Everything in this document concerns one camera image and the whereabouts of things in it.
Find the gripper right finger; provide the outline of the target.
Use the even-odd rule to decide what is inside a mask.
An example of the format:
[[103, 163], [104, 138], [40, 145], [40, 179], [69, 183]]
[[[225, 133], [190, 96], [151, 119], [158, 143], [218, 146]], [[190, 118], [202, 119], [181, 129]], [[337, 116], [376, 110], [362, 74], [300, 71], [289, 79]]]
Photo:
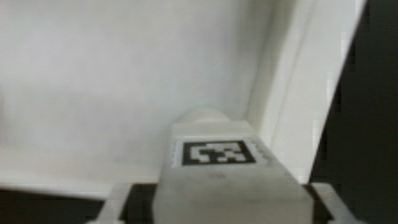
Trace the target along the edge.
[[357, 219], [332, 185], [309, 183], [303, 188], [314, 200], [312, 224], [367, 224]]

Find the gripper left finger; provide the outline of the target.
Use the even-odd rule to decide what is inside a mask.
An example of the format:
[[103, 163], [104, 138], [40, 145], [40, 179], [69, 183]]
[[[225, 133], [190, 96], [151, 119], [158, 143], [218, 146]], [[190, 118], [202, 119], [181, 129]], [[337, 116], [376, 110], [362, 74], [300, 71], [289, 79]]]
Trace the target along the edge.
[[154, 183], [122, 183], [112, 188], [97, 216], [87, 224], [154, 224]]

